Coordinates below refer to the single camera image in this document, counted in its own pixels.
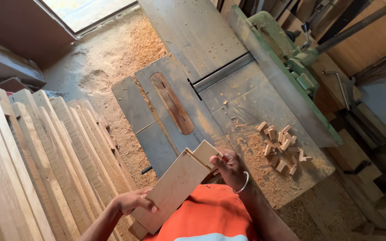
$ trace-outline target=table saw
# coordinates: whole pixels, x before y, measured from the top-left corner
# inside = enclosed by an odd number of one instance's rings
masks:
[[[112,92],[158,178],[204,139],[236,151],[276,208],[334,172],[320,148],[343,142],[312,101],[319,84],[305,68],[316,49],[295,47],[266,12],[248,19],[234,5],[227,22],[209,0],[138,2],[169,53]],[[263,121],[291,125],[313,160],[293,176],[277,172],[262,153]],[[292,166],[286,152],[278,156]]]

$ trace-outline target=person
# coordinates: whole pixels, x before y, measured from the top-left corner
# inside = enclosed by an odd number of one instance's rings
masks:
[[[223,157],[212,156],[210,162],[220,170],[226,185],[199,185],[160,231],[147,234],[143,241],[299,240],[272,210],[261,191],[247,181],[236,153],[217,150]],[[129,215],[137,206],[158,212],[159,207],[144,198],[150,190],[148,187],[116,196],[79,240],[107,240],[121,216]]]

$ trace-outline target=metal rod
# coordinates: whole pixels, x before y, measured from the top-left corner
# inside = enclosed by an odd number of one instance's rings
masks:
[[[370,14],[360,22],[352,25],[351,27],[347,28],[345,31],[339,33],[338,35],[334,36],[333,38],[329,39],[328,41],[325,41],[323,44],[316,47],[318,54],[322,54],[328,51],[330,48],[334,47],[338,43],[344,41],[348,37],[352,36],[356,32],[362,30],[369,24],[375,22],[376,20],[382,18],[385,15],[386,15],[386,5],[383,6],[381,9],[377,10],[376,12]]]
[[[323,71],[323,74],[326,74],[326,75],[329,75],[329,74],[335,74],[335,75],[338,77],[339,85],[340,85],[340,90],[342,91],[342,95],[344,96],[346,109],[350,111],[351,108],[350,108],[350,105],[348,104],[348,101],[346,100],[344,87],[343,87],[343,85],[342,85],[342,81],[340,80],[339,74],[338,74],[337,72],[334,72],[334,71],[328,71],[328,70],[324,70],[324,71]]]

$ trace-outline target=green machine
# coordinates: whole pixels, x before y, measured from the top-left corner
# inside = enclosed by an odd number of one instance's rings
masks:
[[[316,48],[310,46],[309,23],[302,25],[306,42],[301,46],[294,45],[296,37],[300,35],[299,31],[294,33],[284,31],[271,14],[265,11],[247,18],[237,5],[233,5],[229,24],[259,63],[260,69],[271,76],[269,81],[290,109],[303,113],[303,106],[308,106],[341,145],[342,139],[313,102],[319,84],[306,67],[314,63],[321,53],[328,51],[385,14],[386,6]],[[290,91],[293,87],[298,94]]]

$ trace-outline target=concrete floor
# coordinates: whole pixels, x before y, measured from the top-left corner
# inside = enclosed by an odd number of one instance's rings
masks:
[[[48,84],[43,89],[65,93],[66,101],[86,97],[105,116],[138,188],[152,186],[157,179],[153,171],[140,174],[149,162],[111,86],[165,54],[162,41],[135,6],[88,33],[72,52],[44,71]],[[308,241],[357,240],[350,230],[366,221],[333,175],[277,212],[301,240]]]
[[[43,0],[74,32],[135,0]]]

